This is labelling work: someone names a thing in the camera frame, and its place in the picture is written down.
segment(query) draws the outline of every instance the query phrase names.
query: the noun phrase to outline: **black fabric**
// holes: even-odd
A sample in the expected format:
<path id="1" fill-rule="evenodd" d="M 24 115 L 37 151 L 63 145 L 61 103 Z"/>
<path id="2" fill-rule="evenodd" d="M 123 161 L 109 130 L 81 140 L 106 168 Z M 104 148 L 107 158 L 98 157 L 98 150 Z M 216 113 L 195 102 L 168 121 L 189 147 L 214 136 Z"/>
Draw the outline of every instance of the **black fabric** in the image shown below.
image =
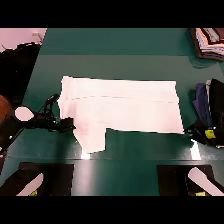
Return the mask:
<path id="1" fill-rule="evenodd" d="M 224 83 L 216 79 L 211 80 L 209 104 L 213 125 L 224 126 Z"/>
<path id="2" fill-rule="evenodd" d="M 214 180 L 212 167 L 210 165 L 157 166 L 160 196 L 195 196 L 195 193 L 203 192 L 203 189 L 187 177 L 189 171 L 194 167 L 204 172 L 209 179 Z"/>
<path id="3" fill-rule="evenodd" d="M 44 180 L 37 196 L 70 196 L 74 164 L 20 163 L 18 170 L 0 187 L 0 196 L 15 196 L 40 173 Z"/>
<path id="4" fill-rule="evenodd" d="M 13 107 L 22 103 L 39 50 L 39 44 L 20 44 L 15 50 L 0 53 L 0 95 Z"/>

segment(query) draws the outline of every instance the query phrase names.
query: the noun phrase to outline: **pink fabric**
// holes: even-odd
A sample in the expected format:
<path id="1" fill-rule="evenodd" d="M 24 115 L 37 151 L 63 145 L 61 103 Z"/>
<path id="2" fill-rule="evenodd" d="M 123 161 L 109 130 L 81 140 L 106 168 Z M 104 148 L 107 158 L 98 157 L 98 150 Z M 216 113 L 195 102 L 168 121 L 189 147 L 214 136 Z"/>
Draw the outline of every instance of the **pink fabric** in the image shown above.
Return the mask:
<path id="1" fill-rule="evenodd" d="M 105 150 L 106 128 L 183 133 L 175 85 L 63 77 L 60 116 L 74 119 L 74 135 L 87 153 Z"/>

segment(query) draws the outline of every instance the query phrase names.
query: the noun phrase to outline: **table surface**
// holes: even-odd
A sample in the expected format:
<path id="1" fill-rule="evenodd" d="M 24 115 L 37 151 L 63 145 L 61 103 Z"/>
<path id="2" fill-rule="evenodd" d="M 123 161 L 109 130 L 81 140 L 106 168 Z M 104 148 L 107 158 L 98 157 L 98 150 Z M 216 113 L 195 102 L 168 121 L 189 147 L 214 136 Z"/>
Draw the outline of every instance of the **table surface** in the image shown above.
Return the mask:
<path id="1" fill-rule="evenodd" d="M 224 63 L 195 57 L 185 28 L 49 28 L 23 104 L 38 110 L 49 96 L 60 94 L 63 76 L 175 80 L 187 128 L 198 119 L 189 91 L 208 79 L 224 81 L 223 73 Z M 54 110 L 58 115 L 57 105 Z M 81 160 L 72 132 L 25 130 L 9 148 L 0 184 L 26 161 L 74 163 L 72 195 L 158 195 L 158 164 L 211 164 L 224 185 L 224 150 L 196 143 L 201 160 L 193 161 L 193 145 L 186 135 L 107 129 L 106 150 L 87 161 Z"/>

